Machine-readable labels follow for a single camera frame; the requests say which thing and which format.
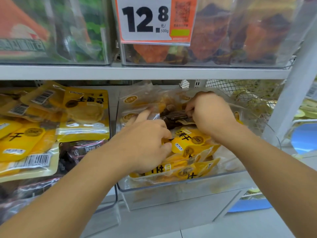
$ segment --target blue object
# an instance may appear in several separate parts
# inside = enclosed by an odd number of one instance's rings
[[[267,199],[238,200],[238,202],[228,212],[242,212],[268,208],[272,208],[272,205]]]
[[[306,123],[295,128],[291,144],[300,155],[317,150],[317,123]]]

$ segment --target price sign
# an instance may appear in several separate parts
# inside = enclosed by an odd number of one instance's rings
[[[121,43],[189,46],[197,0],[116,0]]]

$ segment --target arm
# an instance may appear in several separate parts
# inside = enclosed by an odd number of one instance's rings
[[[108,143],[90,151],[57,184],[0,226],[0,237],[79,237],[114,184],[131,172],[155,168],[171,152],[162,120],[131,118]]]
[[[186,108],[197,127],[231,150],[296,237],[317,234],[317,172],[236,122],[216,94],[199,93]]]

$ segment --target white shelf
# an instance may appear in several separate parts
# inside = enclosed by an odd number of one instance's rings
[[[0,65],[0,80],[286,79],[285,69]]]

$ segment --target number 12.8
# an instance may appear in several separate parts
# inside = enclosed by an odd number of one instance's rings
[[[129,32],[135,32],[135,22],[134,22],[134,8],[133,7],[125,7],[122,8],[123,14],[127,15],[128,17],[128,27]],[[161,6],[158,9],[159,15],[158,19],[160,21],[167,21],[168,20],[168,8],[165,6]],[[137,32],[153,32],[153,26],[148,26],[148,24],[153,19],[153,12],[148,7],[140,7],[137,10],[137,15],[140,17],[145,15],[145,19],[137,25]]]

